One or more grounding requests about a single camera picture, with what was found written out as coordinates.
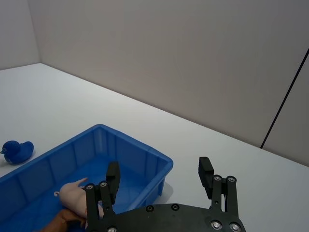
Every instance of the pink toy pig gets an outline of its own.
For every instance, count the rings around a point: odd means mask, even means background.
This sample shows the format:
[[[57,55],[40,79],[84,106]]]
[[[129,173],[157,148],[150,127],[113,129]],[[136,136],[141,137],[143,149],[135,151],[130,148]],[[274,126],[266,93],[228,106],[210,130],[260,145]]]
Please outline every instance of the pink toy pig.
[[[62,205],[83,218],[87,218],[86,192],[82,189],[83,186],[79,185],[87,179],[86,177],[76,182],[67,183],[61,187],[59,192],[54,192],[55,197],[59,195]],[[101,205],[98,205],[98,211],[100,218],[103,217],[104,212]]]

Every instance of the rubber duck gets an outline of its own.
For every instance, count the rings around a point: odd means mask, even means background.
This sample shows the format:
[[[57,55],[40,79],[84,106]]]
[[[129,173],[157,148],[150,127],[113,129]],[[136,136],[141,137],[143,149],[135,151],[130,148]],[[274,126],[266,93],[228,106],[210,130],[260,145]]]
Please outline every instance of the rubber duck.
[[[20,144],[17,141],[11,140],[3,145],[0,153],[4,154],[4,158],[9,164],[20,164],[30,159],[33,149],[32,142],[27,141]]]

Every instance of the black cable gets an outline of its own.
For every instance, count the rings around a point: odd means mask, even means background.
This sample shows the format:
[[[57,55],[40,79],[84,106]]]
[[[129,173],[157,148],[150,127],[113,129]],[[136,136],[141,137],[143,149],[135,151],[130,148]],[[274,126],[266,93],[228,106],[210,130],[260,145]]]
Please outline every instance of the black cable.
[[[283,107],[283,105],[284,105],[286,99],[287,99],[288,96],[289,96],[289,93],[291,92],[291,89],[292,89],[292,87],[293,87],[293,85],[294,85],[294,83],[295,83],[295,81],[296,81],[296,79],[297,79],[297,77],[298,77],[298,75],[299,75],[299,73],[300,73],[300,70],[301,70],[301,68],[303,67],[303,65],[304,65],[304,63],[305,63],[305,61],[306,61],[306,59],[307,59],[307,57],[308,57],[308,54],[309,54],[309,48],[308,48],[307,53],[305,54],[303,60],[302,60],[301,63],[300,63],[300,66],[299,66],[299,68],[298,68],[298,70],[297,70],[297,72],[296,72],[296,74],[295,74],[295,77],[294,77],[294,79],[293,79],[293,81],[292,81],[292,83],[291,83],[291,85],[290,85],[288,91],[286,92],[286,95],[285,95],[285,97],[284,97],[284,99],[283,99],[283,101],[282,101],[282,103],[281,103],[281,105],[280,105],[280,108],[279,108],[279,110],[278,110],[278,112],[277,112],[277,114],[276,114],[274,120],[272,121],[271,126],[270,126],[270,128],[269,128],[269,130],[268,130],[268,132],[267,132],[267,134],[266,134],[266,136],[265,136],[265,139],[264,139],[264,141],[262,142],[262,145],[261,145],[260,148],[263,148],[264,143],[266,142],[266,139],[268,138],[269,133],[270,133],[272,127],[274,126],[274,124],[275,124],[275,122],[276,122],[276,120],[277,120],[277,118],[278,118],[278,115],[280,114],[280,111],[281,111],[281,109],[282,109],[282,107]]]

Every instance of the gray wall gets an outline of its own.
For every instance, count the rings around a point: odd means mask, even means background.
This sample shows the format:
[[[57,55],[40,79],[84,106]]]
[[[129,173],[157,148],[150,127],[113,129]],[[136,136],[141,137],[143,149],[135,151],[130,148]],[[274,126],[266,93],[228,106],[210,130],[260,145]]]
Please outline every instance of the gray wall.
[[[29,0],[42,62],[260,146],[308,1]]]
[[[27,0],[0,0],[0,70],[38,62]]]
[[[309,59],[284,104],[264,149],[309,166]]]

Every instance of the toy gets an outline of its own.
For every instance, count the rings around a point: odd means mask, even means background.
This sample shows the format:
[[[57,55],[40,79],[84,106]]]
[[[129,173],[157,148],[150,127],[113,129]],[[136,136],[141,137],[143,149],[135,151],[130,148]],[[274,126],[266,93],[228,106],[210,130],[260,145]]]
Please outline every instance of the toy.
[[[87,177],[72,183],[67,183],[61,187],[59,192],[54,192],[54,196],[57,197],[59,195],[63,206],[83,218],[87,218],[86,192],[83,186],[80,187],[79,185],[86,180],[88,180]],[[104,212],[101,205],[98,205],[98,210],[100,217],[103,217]]]
[[[30,159],[33,149],[32,142],[28,141],[20,144],[17,141],[11,140],[3,145],[0,153],[4,154],[4,158],[9,164],[20,164]]]
[[[85,226],[86,220],[69,209],[62,209],[54,219],[40,232],[67,232],[70,223],[79,221],[81,228]]]

